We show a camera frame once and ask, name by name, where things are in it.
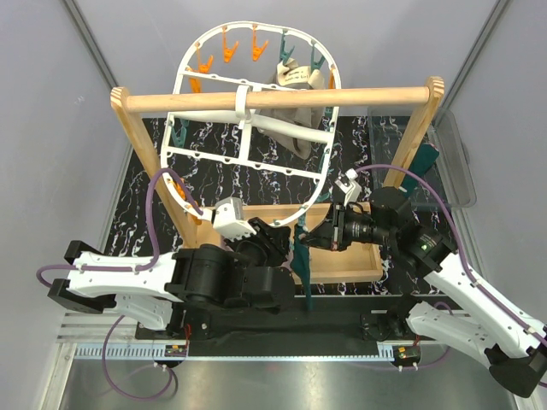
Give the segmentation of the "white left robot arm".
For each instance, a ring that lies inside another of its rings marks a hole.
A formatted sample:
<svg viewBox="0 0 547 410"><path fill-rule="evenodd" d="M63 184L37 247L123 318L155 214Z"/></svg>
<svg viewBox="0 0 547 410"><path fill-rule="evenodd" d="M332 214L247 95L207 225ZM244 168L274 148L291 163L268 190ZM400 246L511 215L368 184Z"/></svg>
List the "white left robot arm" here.
<svg viewBox="0 0 547 410"><path fill-rule="evenodd" d="M250 220L251 237L206 243L163 255L101 255L81 241L70 243L69 274L52 281L48 297L67 310L124 315L164 337L177 337L185 318L180 305L206 311L256 309L278 313L291 304L295 282L284 264L291 228Z"/></svg>

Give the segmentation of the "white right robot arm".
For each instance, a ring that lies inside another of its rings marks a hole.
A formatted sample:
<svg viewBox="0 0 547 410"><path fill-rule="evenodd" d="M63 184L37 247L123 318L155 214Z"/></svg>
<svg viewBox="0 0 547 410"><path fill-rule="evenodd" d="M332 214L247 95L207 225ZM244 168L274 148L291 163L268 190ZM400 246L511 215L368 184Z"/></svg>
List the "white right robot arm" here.
<svg viewBox="0 0 547 410"><path fill-rule="evenodd" d="M414 217L409 200L393 187L369 197L369 212L331 204L325 219L303 235L306 246L342 252L353 243L391 250L394 260L423 278L470 315L443 313L414 296L402 296L388 313L398 338L435 339L475 359L509 392L528 398L546 374L546 325L502 295L472 268L460 247Z"/></svg>

